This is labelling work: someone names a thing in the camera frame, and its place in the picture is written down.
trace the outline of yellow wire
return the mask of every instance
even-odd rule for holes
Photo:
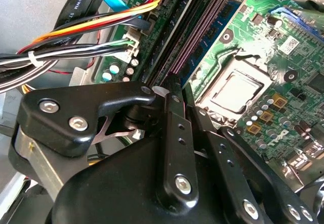
[[[60,35],[62,33],[71,32],[71,31],[74,31],[74,30],[77,30],[77,29],[82,29],[82,28],[90,26],[90,25],[96,25],[96,24],[101,23],[101,22],[106,22],[106,21],[110,21],[110,20],[114,20],[114,19],[125,18],[125,17],[129,17],[129,16],[133,16],[133,15],[142,14],[142,13],[145,13],[145,12],[148,12],[148,11],[151,11],[151,10],[155,9],[157,7],[157,5],[158,5],[158,2],[159,2],[159,0],[155,0],[155,1],[151,2],[151,3],[149,3],[149,4],[142,5],[142,6],[145,6],[145,8],[141,9],[141,10],[138,10],[139,7],[135,7],[135,8],[129,9],[130,11],[128,10],[129,12],[126,12],[126,13],[118,13],[118,14],[111,15],[111,16],[108,16],[108,17],[103,17],[103,18],[100,18],[100,19],[97,19],[97,20],[82,23],[82,24],[79,24],[79,25],[74,25],[74,26],[71,26],[71,27],[68,27],[68,28],[65,28],[65,29],[52,31],[50,33],[44,34],[44,35],[36,38],[33,41],[33,43],[42,41],[42,40],[44,40],[46,38],[49,38],[51,36]]]
[[[142,14],[142,13],[145,13],[145,12],[148,12],[148,11],[151,11],[151,10],[155,9],[158,6],[159,2],[160,2],[160,0],[153,0],[153,2],[151,2],[151,3],[140,5],[140,6],[137,6],[137,7],[134,7],[134,8],[130,8],[130,9],[126,10],[126,11],[123,11],[123,12],[120,12],[120,13],[117,13],[117,14],[114,14],[114,15],[110,15],[110,16],[99,18],[99,19],[96,19],[96,20],[88,21],[86,23],[74,25],[74,26],[71,26],[71,27],[68,27],[68,28],[65,28],[65,29],[52,31],[52,32],[49,32],[47,34],[39,36],[38,38],[36,38],[33,41],[33,43],[40,42],[40,41],[45,40],[47,38],[50,38],[52,36],[61,35],[63,33],[72,32],[74,30],[82,29],[82,28],[85,28],[85,27],[88,27],[88,26],[91,26],[91,25],[96,25],[96,24],[99,24],[101,22],[109,22],[109,21],[114,20],[114,19],[122,19],[122,18],[125,18],[125,17]]]

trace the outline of chip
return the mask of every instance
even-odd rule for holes
[[[261,130],[261,126],[254,123],[253,125],[249,126],[247,130],[249,133],[256,135]]]
[[[242,5],[241,9],[239,10],[241,13],[244,13],[247,10],[248,6]]]
[[[252,19],[252,22],[255,24],[255,25],[260,25],[261,22],[263,20],[263,17],[259,14],[256,14],[253,19]]]
[[[283,98],[282,96],[280,96],[278,93],[275,93],[272,96],[273,99],[273,105],[279,108],[283,108],[286,104],[287,104],[287,100],[285,98]]]
[[[324,75],[321,73],[316,73],[316,75],[307,84],[314,91],[323,94],[324,93]]]
[[[263,114],[260,116],[260,119],[262,119],[265,122],[269,122],[273,118],[273,114],[269,111],[264,111]]]

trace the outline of sticker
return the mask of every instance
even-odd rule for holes
[[[289,55],[298,46],[298,44],[299,41],[297,41],[290,35],[287,40],[279,47],[279,50]]]

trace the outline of silver screw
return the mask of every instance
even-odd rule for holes
[[[203,115],[203,116],[206,116],[206,111],[205,110],[203,110],[202,108],[199,108],[199,112],[200,112],[200,114],[201,115]]]
[[[300,207],[302,209],[302,213],[303,215],[309,220],[309,221],[313,221],[313,217],[311,216],[311,214],[309,214],[309,212],[305,209],[305,207],[301,206]]]
[[[176,177],[176,187],[180,190],[184,195],[188,195],[191,192],[191,185],[187,178],[183,176]]]
[[[300,220],[300,214],[298,213],[298,211],[291,205],[288,205],[288,210],[290,212],[290,214],[296,218],[296,220]]]
[[[47,101],[42,101],[39,104],[39,108],[48,114],[53,114],[59,110],[59,105],[56,102],[47,100]]]
[[[244,210],[247,212],[247,214],[249,214],[249,216],[252,217],[254,220],[257,220],[259,218],[259,213],[258,213],[257,209],[254,207],[254,205],[250,201],[244,200],[243,207],[244,207]]]
[[[227,133],[228,133],[230,136],[234,136],[233,131],[231,131],[230,129],[227,129]]]
[[[85,131],[88,127],[88,122],[82,117],[73,117],[70,118],[69,125],[77,131]]]
[[[177,96],[173,95],[172,98],[173,98],[173,100],[175,100],[176,102],[180,102],[180,99],[179,99]]]
[[[150,90],[148,87],[146,87],[146,86],[142,86],[141,89],[142,89],[142,91],[143,91],[144,93],[146,93],[146,94],[151,94],[151,90]]]

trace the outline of white wire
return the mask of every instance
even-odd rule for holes
[[[101,47],[111,46],[111,45],[118,44],[121,42],[126,42],[126,41],[128,41],[128,39],[121,39],[121,40],[117,40],[117,41],[113,41],[113,42],[102,43],[102,44],[98,44],[98,45],[87,47],[87,48],[74,48],[74,49],[67,49],[67,50],[60,50],[60,51],[56,51],[56,52],[44,53],[44,54],[36,55],[35,59],[57,56],[57,55],[66,54],[66,53],[75,53],[75,52],[84,52],[84,51],[89,51],[89,50],[95,50],[95,49],[98,49]],[[9,59],[9,60],[5,60],[5,61],[1,61],[0,65],[24,62],[24,61],[28,61],[28,60],[29,60],[29,57]]]

